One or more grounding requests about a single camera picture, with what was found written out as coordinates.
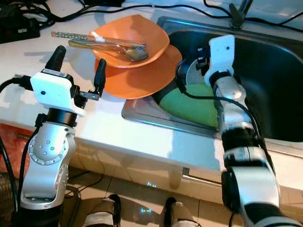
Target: orange plate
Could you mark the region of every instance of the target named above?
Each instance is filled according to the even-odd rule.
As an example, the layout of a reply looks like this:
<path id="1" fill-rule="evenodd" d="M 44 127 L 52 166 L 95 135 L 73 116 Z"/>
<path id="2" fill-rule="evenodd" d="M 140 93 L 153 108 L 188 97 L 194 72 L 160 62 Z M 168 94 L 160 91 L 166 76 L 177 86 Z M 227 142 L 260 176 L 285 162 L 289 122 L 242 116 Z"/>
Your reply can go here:
<path id="1" fill-rule="evenodd" d="M 130 61 L 115 52 L 92 50 L 97 59 L 104 58 L 109 66 L 117 68 L 135 68 L 151 63 L 159 58 L 169 45 L 169 37 L 166 32 L 141 15 L 123 17 L 112 21 L 91 31 L 90 35 L 146 43 L 146 51 L 149 57 L 143 61 Z"/>
<path id="2" fill-rule="evenodd" d="M 160 58 L 134 69 L 106 66 L 105 90 L 113 96 L 136 99 L 150 96 L 167 86 L 175 77 L 175 69 L 182 60 L 179 50 L 169 45 Z M 97 70 L 99 61 L 95 61 Z"/>

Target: white countertop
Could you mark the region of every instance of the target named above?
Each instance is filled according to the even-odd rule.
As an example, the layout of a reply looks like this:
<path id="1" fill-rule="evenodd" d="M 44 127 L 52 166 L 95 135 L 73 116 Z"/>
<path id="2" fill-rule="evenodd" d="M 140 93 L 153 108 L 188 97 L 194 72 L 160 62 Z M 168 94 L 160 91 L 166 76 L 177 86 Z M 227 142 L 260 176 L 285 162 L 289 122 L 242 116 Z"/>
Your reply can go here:
<path id="1" fill-rule="evenodd" d="M 81 8 L 76 1 L 51 0 L 50 8 L 59 16 L 70 14 Z M 89 31 L 117 18 L 141 14 L 157 22 L 160 16 L 186 18 L 187 20 L 228 26 L 225 19 L 211 19 L 189 12 L 185 9 L 138 8 L 115 14 L 86 14 L 69 22 L 56 23 L 41 31 L 41 37 L 8 44 L 0 44 L 0 83 L 15 74 L 33 76 L 44 68 L 55 48 L 67 47 L 67 54 L 62 72 L 73 76 L 74 82 L 81 90 L 92 89 L 94 76 L 94 56 L 90 50 L 69 47 L 67 39 L 53 38 L 51 31 L 67 31 L 88 34 Z M 286 29 L 271 28 L 255 24 L 245 24 L 244 29 L 261 33 L 301 39 L 302 35 Z M 121 111 L 125 100 L 104 92 L 99 102 L 88 101 L 86 116 L 78 117 L 76 138 L 100 148 L 129 152 L 167 162 L 183 163 L 185 166 L 200 166 L 220 171 L 223 169 L 223 148 L 220 140 L 214 140 L 166 128 L 125 120 Z M 33 129 L 38 113 L 47 113 L 36 102 L 30 91 L 11 85 L 0 95 L 0 121 L 18 127 Z M 289 144 L 302 148 L 302 144 Z M 292 149 L 301 155 L 301 150 L 269 144 L 273 150 Z M 303 190 L 303 182 L 296 173 L 303 170 L 303 158 L 271 153 L 281 185 Z"/>

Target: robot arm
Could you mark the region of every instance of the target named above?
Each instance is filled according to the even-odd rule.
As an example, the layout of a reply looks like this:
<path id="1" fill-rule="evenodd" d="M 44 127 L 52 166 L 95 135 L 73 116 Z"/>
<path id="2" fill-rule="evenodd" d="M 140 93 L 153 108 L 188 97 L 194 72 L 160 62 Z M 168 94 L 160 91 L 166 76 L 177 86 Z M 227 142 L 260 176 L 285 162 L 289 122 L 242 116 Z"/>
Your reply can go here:
<path id="1" fill-rule="evenodd" d="M 98 100 L 104 88 L 105 60 L 100 60 L 97 69 L 95 91 L 83 92 L 72 76 L 60 72 L 65 52 L 59 46 L 46 68 L 30 79 L 36 99 L 49 111 L 28 145 L 30 164 L 22 184 L 16 226 L 58 226 L 68 164 L 75 151 L 76 118 L 85 115 L 87 100 Z"/>
<path id="2" fill-rule="evenodd" d="M 246 92 L 233 77 L 234 37 L 221 36 L 210 41 L 210 69 L 205 82 L 214 95 L 239 102 L 244 107 Z M 240 213 L 245 226 L 298 226 L 279 209 L 279 186 L 266 150 L 261 148 L 258 133 L 250 117 L 238 106 L 216 101 L 219 127 L 224 147 L 222 173 L 223 202 Z"/>

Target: faucet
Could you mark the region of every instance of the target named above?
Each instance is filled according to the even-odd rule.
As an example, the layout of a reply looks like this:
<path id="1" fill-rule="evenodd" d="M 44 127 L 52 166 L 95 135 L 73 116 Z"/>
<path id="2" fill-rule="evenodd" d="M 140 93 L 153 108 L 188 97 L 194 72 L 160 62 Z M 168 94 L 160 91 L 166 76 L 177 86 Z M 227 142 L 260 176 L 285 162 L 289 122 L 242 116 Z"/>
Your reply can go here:
<path id="1" fill-rule="evenodd" d="M 229 9 L 232 15 L 232 21 L 230 22 L 230 26 L 232 28 L 241 29 L 245 16 L 252 4 L 253 0 L 243 0 L 239 10 L 235 7 L 234 4 L 229 4 Z"/>

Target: sink basin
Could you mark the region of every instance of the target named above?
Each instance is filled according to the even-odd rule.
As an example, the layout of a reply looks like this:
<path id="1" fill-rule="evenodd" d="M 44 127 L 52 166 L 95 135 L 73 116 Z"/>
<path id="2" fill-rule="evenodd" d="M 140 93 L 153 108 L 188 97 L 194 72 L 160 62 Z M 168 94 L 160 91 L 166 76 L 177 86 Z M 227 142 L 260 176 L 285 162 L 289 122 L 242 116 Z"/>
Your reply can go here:
<path id="1" fill-rule="evenodd" d="M 247 91 L 246 105 L 262 134 L 269 139 L 303 141 L 303 42 L 169 17 L 161 17 L 158 24 L 169 34 L 170 44 L 182 53 L 184 71 L 196 59 L 199 45 L 217 36 L 235 35 L 234 76 Z M 123 117 L 218 137 L 216 128 L 174 117 L 158 106 L 159 95 L 175 87 L 173 81 L 153 97 L 128 100 Z"/>

